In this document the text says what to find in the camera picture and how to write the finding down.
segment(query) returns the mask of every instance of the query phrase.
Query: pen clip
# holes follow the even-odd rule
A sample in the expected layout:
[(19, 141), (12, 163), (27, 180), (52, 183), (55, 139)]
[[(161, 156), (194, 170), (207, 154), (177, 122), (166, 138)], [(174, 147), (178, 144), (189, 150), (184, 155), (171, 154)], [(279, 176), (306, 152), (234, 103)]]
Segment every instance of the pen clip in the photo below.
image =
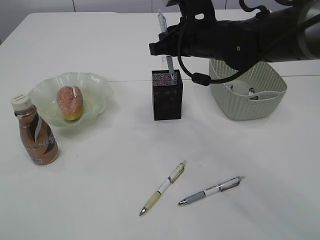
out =
[(182, 163), (180, 163), (179, 166), (177, 166), (176, 169), (170, 174), (168, 179), (171, 184), (173, 184), (180, 177), (180, 175), (185, 171), (186, 163), (187, 163), (186, 161), (183, 161)]
[(170, 176), (168, 177), (169, 181), (171, 184), (173, 184), (179, 177), (180, 175), (184, 172), (184, 168), (176, 175), (174, 176), (173, 178), (171, 178)]
[(236, 186), (239, 186), (239, 184), (240, 184), (240, 181), (238, 181), (238, 182), (236, 182), (236, 183), (234, 183), (234, 184), (232, 184), (232, 185), (230, 185), (230, 186), (227, 186), (227, 187), (225, 187), (225, 188), (222, 188), (222, 186), (219, 186), (219, 187), (221, 188), (220, 192), (223, 192), (223, 191), (232, 189), (232, 188), (234, 188), (234, 187), (236, 187)]

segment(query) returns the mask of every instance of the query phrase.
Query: retractable pen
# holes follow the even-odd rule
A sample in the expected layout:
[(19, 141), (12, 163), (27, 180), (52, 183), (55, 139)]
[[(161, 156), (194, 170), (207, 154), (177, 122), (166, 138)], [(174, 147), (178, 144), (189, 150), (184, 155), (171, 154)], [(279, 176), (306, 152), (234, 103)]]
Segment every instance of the retractable pen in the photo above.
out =
[[(158, 10), (158, 19), (159, 19), (161, 32), (164, 33), (165, 31), (167, 31), (167, 21), (165, 16), (161, 13), (160, 10)], [(175, 78), (175, 70), (174, 70), (174, 63), (172, 61), (172, 56), (165, 56), (165, 58), (166, 58), (166, 63), (168, 64), (170, 76), (173, 80)]]
[(191, 204), (195, 201), (198, 201), (200, 199), (203, 199), (205, 197), (208, 197), (212, 194), (223, 192), (228, 189), (232, 189), (240, 184), (240, 182), (244, 179), (244, 176), (237, 176), (234, 177), (228, 181), (224, 181), (222, 183), (219, 183), (217, 185), (214, 185), (212, 187), (209, 187), (203, 191), (197, 192), (196, 194), (193, 194), (191, 196), (186, 197), (185, 199), (181, 200), (178, 205), (186, 205)]
[(158, 190), (152, 195), (152, 197), (146, 202), (142, 208), (139, 216), (145, 214), (150, 208), (158, 201), (161, 195), (167, 190), (167, 188), (173, 184), (178, 177), (184, 172), (187, 161), (181, 162), (175, 170), (170, 174), (170, 176), (162, 183)]

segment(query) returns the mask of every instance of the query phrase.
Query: bottle cap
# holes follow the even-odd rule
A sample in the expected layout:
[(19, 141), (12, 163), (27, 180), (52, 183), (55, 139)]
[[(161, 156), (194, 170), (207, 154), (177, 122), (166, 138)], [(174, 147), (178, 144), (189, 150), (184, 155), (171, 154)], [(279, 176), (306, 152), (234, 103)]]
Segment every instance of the bottle cap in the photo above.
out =
[(33, 104), (31, 102), (28, 94), (19, 94), (11, 99), (11, 105), (15, 111), (23, 111), (32, 107)]

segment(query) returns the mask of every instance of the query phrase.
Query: table surface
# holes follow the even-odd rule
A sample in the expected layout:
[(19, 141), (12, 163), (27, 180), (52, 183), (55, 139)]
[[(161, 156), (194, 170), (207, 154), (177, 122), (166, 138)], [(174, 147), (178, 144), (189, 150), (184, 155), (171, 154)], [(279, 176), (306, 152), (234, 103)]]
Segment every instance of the table surface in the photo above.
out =
[[(176, 13), (166, 14), (168, 23)], [(242, 19), (238, 10), (220, 19)], [(0, 46), (0, 239), (318, 240), (320, 76), (313, 62), (277, 63), (288, 91), (267, 118), (232, 121), (209, 87), (183, 81), (182, 119), (154, 121), (149, 55), (156, 14), (29, 15)], [(190, 59), (194, 69), (208, 63)], [(114, 90), (90, 126), (53, 127), (59, 158), (31, 163), (10, 98), (64, 72), (93, 72)], [(144, 203), (182, 161), (185, 172), (143, 217)], [(240, 186), (188, 206), (220, 181)]]

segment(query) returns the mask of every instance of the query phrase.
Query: glass bowl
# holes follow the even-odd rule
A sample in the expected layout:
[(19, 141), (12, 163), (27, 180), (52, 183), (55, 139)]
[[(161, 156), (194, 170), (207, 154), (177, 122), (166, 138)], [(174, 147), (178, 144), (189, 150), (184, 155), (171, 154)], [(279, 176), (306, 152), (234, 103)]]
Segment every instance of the glass bowl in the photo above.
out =
[[(77, 86), (82, 92), (83, 112), (73, 121), (65, 120), (57, 104), (57, 93), (64, 86)], [(108, 81), (93, 73), (67, 72), (60, 76), (43, 80), (30, 92), (29, 97), (37, 107), (39, 115), (56, 127), (75, 126), (89, 122), (101, 114), (113, 90)]]

